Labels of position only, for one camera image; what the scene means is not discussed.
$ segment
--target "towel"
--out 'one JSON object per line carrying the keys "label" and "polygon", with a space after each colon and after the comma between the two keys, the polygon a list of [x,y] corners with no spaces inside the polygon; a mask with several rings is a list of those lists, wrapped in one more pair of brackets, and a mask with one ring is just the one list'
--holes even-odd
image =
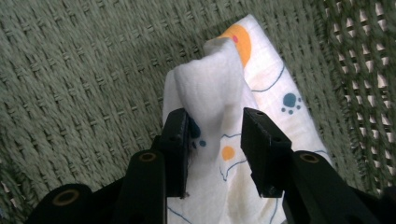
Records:
{"label": "towel", "polygon": [[240,148],[243,108],[266,113],[293,150],[330,162],[304,99],[253,16],[204,45],[205,57],[165,80],[163,122],[184,107],[191,117],[187,197],[169,198],[168,223],[282,223],[282,199],[260,198]]}

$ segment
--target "cloth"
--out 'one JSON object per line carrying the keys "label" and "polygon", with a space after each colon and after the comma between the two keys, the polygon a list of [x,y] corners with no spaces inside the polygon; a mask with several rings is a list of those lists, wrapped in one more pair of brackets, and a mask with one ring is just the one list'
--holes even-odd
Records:
{"label": "cloth", "polygon": [[292,141],[330,161],[286,65],[253,16],[204,45],[205,57],[167,74],[163,122],[191,116],[188,197],[168,199],[168,223],[281,223],[282,199],[259,197],[240,148],[243,108],[266,113]]}

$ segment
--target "textured background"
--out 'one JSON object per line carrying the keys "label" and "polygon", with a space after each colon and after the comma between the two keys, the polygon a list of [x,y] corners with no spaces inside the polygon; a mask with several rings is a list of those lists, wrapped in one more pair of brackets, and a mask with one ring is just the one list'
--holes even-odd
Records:
{"label": "textured background", "polygon": [[[161,133],[166,73],[201,58],[207,39],[248,13],[285,60],[339,174],[372,193],[394,183],[390,95],[395,84],[389,73],[396,52],[395,13],[394,1],[389,2],[393,11],[377,17],[375,3],[348,0],[1,1],[0,181],[5,188],[0,188],[0,220],[25,220],[44,195],[63,184],[83,183],[96,190],[122,177],[131,155],[149,148]],[[340,52],[359,46],[347,34],[356,30],[362,35],[357,21],[361,8],[372,16],[368,23],[376,35],[355,38],[386,40],[380,55],[389,62],[379,65],[385,89],[377,87],[369,71],[362,71],[365,78],[352,71],[354,62],[366,62],[365,55],[355,50],[355,59],[339,60]],[[355,22],[352,28],[347,28],[348,18]],[[381,18],[388,27],[382,33],[376,26]],[[339,35],[344,42],[337,40]],[[370,52],[379,64],[379,53]],[[354,89],[354,79],[360,87],[370,79],[372,88]],[[367,98],[367,92],[386,97],[380,112],[368,100],[358,102],[356,95]],[[381,114],[387,116],[386,126],[378,119]],[[376,139],[372,129],[366,135],[360,130],[373,126],[371,115],[380,133]]]}

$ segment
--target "gray woven mat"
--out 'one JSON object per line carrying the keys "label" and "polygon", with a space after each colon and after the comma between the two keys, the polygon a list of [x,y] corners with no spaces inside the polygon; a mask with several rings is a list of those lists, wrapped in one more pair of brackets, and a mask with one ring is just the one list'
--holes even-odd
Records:
{"label": "gray woven mat", "polygon": [[122,177],[161,132],[166,73],[248,13],[288,65],[335,168],[362,189],[315,2],[1,1],[0,216],[22,222],[54,188]]}

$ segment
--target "blue paw print pattern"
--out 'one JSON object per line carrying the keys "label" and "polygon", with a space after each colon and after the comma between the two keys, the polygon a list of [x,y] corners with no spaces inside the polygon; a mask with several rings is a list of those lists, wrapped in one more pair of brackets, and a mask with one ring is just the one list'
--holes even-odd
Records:
{"label": "blue paw print pattern", "polygon": [[293,94],[293,93],[288,93],[283,97],[283,106],[282,107],[282,112],[288,111],[290,115],[294,113],[294,109],[301,109],[301,106],[299,103],[301,102],[301,98]]}
{"label": "blue paw print pattern", "polygon": [[[197,148],[195,140],[197,140],[199,137],[201,137],[201,129],[199,128],[197,123],[195,123],[195,120],[192,118],[190,118],[189,124],[190,124],[189,125],[190,137],[192,139],[192,147]],[[206,141],[204,141],[204,140],[199,140],[198,144],[201,147],[206,147]]]}

